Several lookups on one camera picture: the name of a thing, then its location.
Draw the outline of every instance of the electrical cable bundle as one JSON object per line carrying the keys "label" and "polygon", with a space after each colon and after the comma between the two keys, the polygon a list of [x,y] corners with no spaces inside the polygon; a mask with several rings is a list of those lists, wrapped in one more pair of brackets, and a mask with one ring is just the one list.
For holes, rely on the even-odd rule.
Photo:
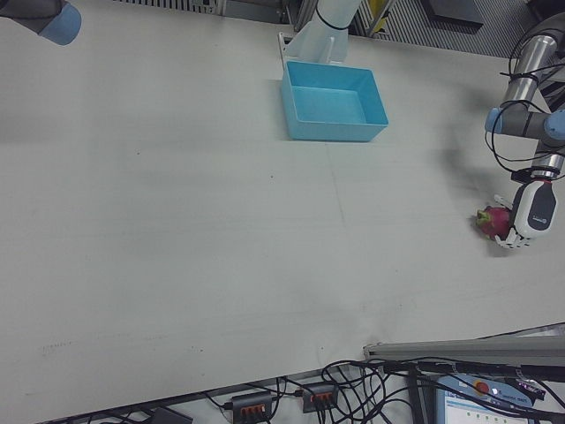
{"label": "electrical cable bundle", "polygon": [[[370,360],[370,361],[356,361],[356,360],[341,360],[333,362],[321,369],[320,377],[323,382],[333,385],[338,393],[337,401],[332,402],[327,398],[318,398],[309,384],[296,382],[288,377],[279,377],[276,379],[276,390],[269,389],[256,384],[248,384],[255,389],[271,391],[275,394],[275,406],[270,416],[263,416],[260,421],[270,424],[271,420],[275,417],[278,409],[279,401],[283,397],[302,397],[304,393],[310,392],[313,395],[313,404],[319,424],[366,424],[372,422],[373,419],[381,417],[387,424],[391,421],[385,413],[387,405],[402,404],[408,406],[414,413],[414,407],[405,399],[400,398],[399,395],[412,388],[426,388],[433,390],[445,390],[453,393],[460,398],[474,402],[477,405],[483,406],[485,409],[498,413],[499,415],[528,420],[549,420],[556,422],[557,420],[565,420],[565,413],[549,412],[539,410],[524,405],[519,405],[510,402],[494,394],[481,391],[478,388],[475,390],[486,395],[485,397],[474,397],[463,391],[451,388],[436,382],[429,378],[429,376],[420,371],[420,368],[427,369],[436,366],[439,369],[452,369],[453,372],[433,372],[434,376],[451,376],[457,381],[467,386],[468,383],[463,380],[459,375],[468,374],[480,376],[475,373],[462,373],[457,370],[456,366],[481,366],[490,367],[498,370],[502,369],[500,365],[486,364],[480,362],[469,362],[460,360],[451,360],[448,358],[416,358],[413,360]],[[389,377],[397,376],[403,379],[411,380],[410,385],[401,387],[400,389],[390,391],[387,388],[387,381]],[[285,387],[281,390],[280,381],[285,381]],[[298,389],[294,392],[286,391],[286,383],[296,386]],[[538,382],[550,395],[557,400],[557,402],[565,407],[563,401],[557,394],[551,390],[549,386],[543,382]],[[230,404],[220,405],[214,401],[208,394],[205,396],[210,399],[222,411],[230,409]],[[258,417],[253,417],[251,422],[258,422]]]}

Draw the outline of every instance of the dragon fruit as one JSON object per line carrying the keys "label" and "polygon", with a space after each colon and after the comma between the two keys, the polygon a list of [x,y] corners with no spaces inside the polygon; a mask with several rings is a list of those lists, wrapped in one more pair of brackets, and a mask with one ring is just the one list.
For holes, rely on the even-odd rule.
{"label": "dragon fruit", "polygon": [[494,236],[506,239],[510,231],[510,210],[507,208],[493,208],[487,206],[477,211],[477,226],[483,233],[494,240]]}

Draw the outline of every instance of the black wire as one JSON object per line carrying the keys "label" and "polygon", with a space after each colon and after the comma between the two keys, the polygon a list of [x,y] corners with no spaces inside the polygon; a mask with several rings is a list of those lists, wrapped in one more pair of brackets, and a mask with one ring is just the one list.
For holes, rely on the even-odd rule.
{"label": "black wire", "polygon": [[117,413],[113,413],[112,411],[105,412],[105,413],[103,413],[103,414],[104,414],[104,415],[107,415],[107,416],[109,416],[109,417],[118,418],[119,420],[122,420],[122,422],[130,422],[131,424],[140,424],[141,422],[143,422],[143,421],[136,421],[136,420],[132,420],[131,418],[128,418],[131,413],[128,414],[127,417],[124,417],[124,416],[119,415],[119,414],[117,414]]}
{"label": "black wire", "polygon": [[11,15],[4,15],[0,14],[0,18],[9,18],[9,19],[16,19],[16,20],[41,20],[41,19],[51,19],[55,16],[58,16],[63,9],[63,0],[57,0],[57,11],[50,15],[43,15],[43,16],[11,16]]}
{"label": "black wire", "polygon": [[498,115],[496,116],[496,119],[494,120],[493,127],[491,128],[491,131],[490,131],[490,133],[491,133],[491,144],[490,144],[490,145],[488,144],[488,141],[487,141],[487,139],[486,139],[486,136],[487,136],[487,133],[488,133],[488,132],[485,132],[485,144],[486,144],[486,146],[489,148],[489,150],[493,153],[494,159],[496,160],[496,162],[497,162],[504,170],[506,170],[506,171],[512,173],[512,172],[516,172],[516,171],[518,171],[518,170],[513,170],[513,169],[509,168],[509,167],[506,166],[504,163],[502,163],[501,159],[504,160],[504,161],[507,161],[507,162],[527,162],[527,161],[532,161],[532,160],[539,159],[539,158],[543,158],[543,157],[548,157],[548,156],[550,156],[550,155],[559,155],[559,156],[564,156],[564,157],[565,157],[565,155],[564,155],[563,153],[561,153],[561,152],[558,151],[558,150],[561,150],[562,148],[555,148],[555,151],[552,151],[551,153],[548,152],[548,153],[544,153],[543,155],[535,155],[535,156],[533,156],[532,158],[524,158],[524,159],[509,159],[509,158],[507,158],[507,157],[505,157],[505,156],[500,155],[500,154],[496,151],[496,146],[494,145],[494,131],[496,130],[496,126],[498,125],[499,121],[501,120],[502,115],[504,114],[504,112],[505,112],[506,110],[508,110],[509,108],[511,108],[512,106],[516,105],[516,104],[529,105],[529,106],[532,106],[533,108],[535,108],[535,109],[541,111],[542,113],[545,113],[537,104],[535,104],[534,102],[527,101],[527,100],[514,100],[514,101],[506,102],[506,104],[504,105],[504,107],[502,107],[502,109],[499,110]]}
{"label": "black wire", "polygon": [[294,396],[294,393],[286,393],[285,391],[279,391],[277,389],[270,389],[269,387],[261,386],[259,384],[254,384],[252,382],[247,382],[244,385],[249,386],[249,387],[253,387],[254,389],[261,389],[261,390],[270,391],[271,393],[276,393],[276,395],[280,398],[282,398],[283,396]]}
{"label": "black wire", "polygon": [[[341,385],[344,384],[344,383],[337,381],[337,380],[329,373],[329,369],[335,367],[335,364],[339,364],[339,365],[338,365],[338,367],[339,367],[339,366],[341,366],[341,365],[346,365],[346,364],[348,364],[348,363],[351,364],[351,365],[353,365],[354,367],[358,367],[359,369],[363,369],[364,367],[366,367],[366,363],[364,363],[364,362],[357,362],[357,361],[349,361],[349,362],[348,362],[348,361],[338,361],[338,362],[333,363],[333,364],[330,364],[329,366],[324,367],[324,369],[322,369],[322,372],[321,372],[321,377],[322,377],[322,379],[323,379],[324,381],[327,381],[327,382],[332,382],[333,384],[337,385],[338,388],[341,387]],[[382,377],[378,374],[378,372],[377,372],[376,370],[372,369],[372,373],[369,374],[369,375],[370,375],[371,377],[377,376],[377,377],[380,379],[380,381],[381,381],[381,385],[380,385],[376,390],[373,390],[373,391],[371,392],[371,395],[370,395],[369,397],[367,397],[367,398],[365,399],[365,401],[363,401],[362,403],[360,403],[359,406],[358,406],[357,408],[355,408],[355,409],[353,409],[353,408],[350,406],[350,402],[349,402],[349,399],[347,398],[347,394],[346,394],[345,392],[342,393],[343,399],[345,400],[346,404],[348,405],[349,412],[348,412],[348,413],[344,412],[344,411],[339,407],[339,405],[337,405],[337,406],[335,407],[335,409],[336,409],[343,417],[342,417],[340,420],[337,420],[337,421],[336,421],[336,424],[338,424],[338,423],[340,423],[340,422],[342,422],[342,421],[344,421],[344,420],[350,420],[351,422],[354,422],[354,421],[364,422],[364,421],[366,420],[366,416],[367,416],[367,412],[365,411],[365,407],[366,407],[369,403],[371,403],[372,399],[374,398],[374,396],[376,396],[376,394],[377,394],[377,392],[379,391],[380,387],[382,387],[383,396],[386,396],[386,388],[385,388],[385,386],[384,386],[384,380],[383,380]],[[356,378],[356,379],[349,379],[349,382],[355,382],[355,381],[357,381],[357,380],[358,380],[358,378]],[[360,417],[360,418],[359,418],[359,417],[356,417],[356,414],[357,414],[357,413],[362,413],[362,417]]]}
{"label": "black wire", "polygon": [[210,395],[208,395],[205,391],[203,391],[202,394],[203,394],[204,396],[206,396],[207,399],[208,399],[210,402],[212,402],[220,411],[223,412],[223,410],[225,409],[225,408],[223,407],[223,405],[220,405],[220,404],[217,403],[215,400],[213,400],[212,397],[211,397]]}
{"label": "black wire", "polygon": [[[504,415],[506,417],[547,420],[550,415],[554,414],[554,413],[548,413],[547,411],[540,411],[540,410],[537,410],[537,409],[524,407],[523,405],[514,404],[513,402],[509,402],[508,400],[504,400],[504,399],[502,399],[502,402],[506,405],[510,405],[510,407],[506,407],[506,406],[503,406],[503,405],[493,405],[493,404],[486,402],[482,399],[478,399],[477,397],[473,397],[472,395],[461,392],[460,390],[456,390],[456,389],[453,389],[449,386],[446,386],[445,384],[441,384],[439,382],[430,382],[425,377],[419,377],[419,376],[416,376],[416,375],[403,375],[403,374],[398,374],[398,373],[390,373],[390,374],[401,376],[401,377],[404,377],[404,378],[411,378],[411,379],[415,379],[415,380],[420,380],[420,381],[423,380],[427,383],[431,383],[432,386],[434,386],[436,389],[445,390],[445,391],[448,391],[450,393],[455,393],[457,396],[460,396],[461,398],[470,400],[471,402],[473,402],[475,404],[481,405],[481,406],[483,406],[484,408],[486,408],[490,411],[493,411],[495,413],[499,413],[500,415]],[[468,383],[465,380],[459,379],[455,375],[452,375],[452,374],[441,374],[441,375],[449,375],[451,377],[454,377],[456,380],[459,380],[459,381],[468,385]],[[493,395],[490,395],[490,394],[488,396],[490,398],[498,399],[496,396],[493,396]]]}
{"label": "black wire", "polygon": [[[527,30],[527,31],[524,33],[524,35],[522,35],[522,36],[518,39],[518,41],[516,42],[516,44],[515,44],[514,47],[512,48],[512,51],[510,52],[510,57],[508,58],[508,74],[509,74],[509,75],[512,75],[512,74],[513,74],[513,71],[512,71],[512,59],[514,59],[514,55],[515,55],[515,53],[516,53],[516,51],[518,50],[518,47],[519,47],[520,45],[522,45],[522,47],[520,48],[520,52],[519,52],[518,55],[516,56],[516,59],[519,59],[519,57],[522,55],[522,51],[524,50],[524,47],[526,46],[526,44],[527,44],[528,42],[530,42],[531,39],[533,39],[534,37],[537,37],[538,35],[542,35],[544,32],[548,32],[548,31],[556,31],[556,32],[561,33],[561,34],[565,34],[565,31],[563,31],[563,30],[560,29],[560,28],[545,28],[545,29],[543,29],[543,30],[541,30],[541,31],[539,31],[539,32],[537,32],[537,33],[535,33],[535,34],[528,35],[528,33],[529,33],[533,28],[535,28],[536,25],[537,25],[537,24],[535,24],[534,26],[530,27],[530,29]],[[517,63],[517,60],[516,60],[516,63],[515,63],[515,65],[514,65],[514,70],[516,70],[516,66],[517,66],[517,65],[518,65],[518,63]]]}
{"label": "black wire", "polygon": [[[442,358],[442,357],[421,357],[421,358],[416,358],[416,359],[411,359],[411,360],[402,360],[402,361],[383,361],[383,360],[381,360],[380,363],[365,363],[365,364],[359,363],[359,362],[356,362],[356,361],[352,361],[352,362],[350,362],[350,364],[353,364],[353,365],[355,365],[355,366],[357,366],[357,367],[369,367],[369,368],[375,369],[375,368],[381,367],[382,365],[385,365],[385,364],[406,363],[406,362],[412,362],[412,361],[415,361],[415,360],[442,360],[442,361],[448,361],[448,362],[460,362],[460,363],[467,363],[467,364],[474,364],[474,365],[480,365],[480,364],[482,364],[482,363],[480,363],[480,362],[471,362],[471,361],[454,361],[454,360],[452,360],[452,359],[449,359],[449,358]],[[339,363],[340,363],[340,364],[345,364],[345,363],[347,363],[347,362],[346,362],[346,361],[339,361]],[[391,374],[391,375],[398,375],[398,376],[401,376],[401,377],[404,377],[404,378],[407,377],[407,375],[402,375],[402,374],[398,374],[398,373],[388,373],[388,374]],[[456,380],[461,380],[461,379],[459,379],[458,377],[456,377],[456,376],[454,376],[454,375],[451,375],[451,376],[454,377]],[[434,388],[436,388],[436,389],[442,389],[442,390],[445,390],[445,391],[449,391],[449,392],[452,392],[452,393],[456,393],[457,395],[461,396],[462,398],[466,398],[466,399],[470,400],[471,402],[474,402],[474,403],[476,403],[476,404],[482,405],[482,406],[484,406],[486,409],[489,409],[489,410],[491,410],[491,411],[493,411],[493,412],[496,412],[496,413],[500,413],[501,415],[505,415],[505,416],[509,416],[509,417],[517,417],[517,418],[532,418],[532,419],[541,418],[541,419],[543,420],[543,419],[545,419],[545,418],[548,416],[548,414],[549,414],[548,412],[536,410],[536,409],[533,409],[533,408],[524,407],[524,406],[522,406],[522,405],[517,405],[517,404],[514,404],[514,403],[509,402],[509,401],[507,401],[507,400],[499,399],[499,398],[497,398],[496,396],[493,396],[493,395],[490,395],[490,394],[489,394],[489,397],[490,397],[490,398],[499,399],[504,405],[511,405],[510,408],[508,408],[508,407],[506,407],[506,406],[502,406],[502,405],[493,406],[492,404],[490,404],[490,403],[488,403],[488,402],[486,402],[486,401],[483,401],[483,400],[481,400],[481,399],[477,399],[476,397],[467,395],[466,393],[462,393],[462,392],[459,391],[459,390],[451,389],[451,388],[449,388],[448,386],[445,386],[445,385],[440,384],[440,383],[438,383],[438,382],[434,382],[433,384],[430,384],[431,382],[430,382],[429,380],[423,379],[422,377],[416,377],[416,376],[408,376],[408,377],[409,377],[409,378],[416,378],[416,379],[419,379],[419,380],[424,380],[424,381],[427,383],[428,387],[429,387],[430,385],[432,385],[432,387],[434,387]],[[404,390],[407,390],[407,389],[408,389],[408,388],[403,388],[403,389],[397,390],[397,391],[395,391],[395,392],[389,394],[388,396],[385,396],[385,397],[383,398],[383,400],[381,400],[380,404],[381,404],[383,401],[385,401],[387,398],[391,398],[391,397],[394,396],[396,393],[399,393],[399,392],[404,391]]]}
{"label": "black wire", "polygon": [[385,415],[384,412],[381,412],[380,416],[382,417],[382,420],[385,421],[387,424],[392,424],[392,421],[388,419],[387,415]]}
{"label": "black wire", "polygon": [[541,387],[543,387],[544,389],[546,389],[549,394],[552,396],[553,399],[555,399],[557,401],[557,403],[562,407],[565,408],[565,401],[563,399],[561,399],[557,393],[554,392],[554,390],[549,387],[547,384],[545,384],[544,382],[541,382],[540,380],[536,380],[535,381],[537,384],[539,384]]}

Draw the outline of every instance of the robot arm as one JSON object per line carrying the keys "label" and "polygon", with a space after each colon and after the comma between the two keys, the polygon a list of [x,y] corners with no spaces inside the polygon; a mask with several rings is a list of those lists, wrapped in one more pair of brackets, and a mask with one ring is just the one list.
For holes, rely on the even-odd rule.
{"label": "robot arm", "polygon": [[512,179],[523,185],[508,204],[509,234],[496,237],[506,248],[528,246],[534,239],[546,235],[552,227],[558,201],[552,181],[561,173],[565,155],[565,110],[553,114],[529,110],[538,88],[542,68],[550,57],[565,48],[565,13],[541,22],[524,39],[527,41],[516,63],[515,71],[499,108],[488,114],[485,129],[490,133],[507,134],[538,140],[531,167],[515,171]]}
{"label": "robot arm", "polygon": [[62,46],[74,40],[81,24],[79,11],[65,0],[0,0],[0,16]]}

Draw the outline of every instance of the electrical connector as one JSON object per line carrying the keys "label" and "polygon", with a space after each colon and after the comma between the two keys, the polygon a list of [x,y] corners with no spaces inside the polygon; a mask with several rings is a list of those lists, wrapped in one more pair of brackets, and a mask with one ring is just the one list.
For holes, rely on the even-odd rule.
{"label": "electrical connector", "polygon": [[315,413],[335,407],[337,386],[327,382],[305,384],[302,391],[302,412]]}
{"label": "electrical connector", "polygon": [[271,418],[273,399],[268,391],[235,396],[231,404],[233,424],[255,424]]}

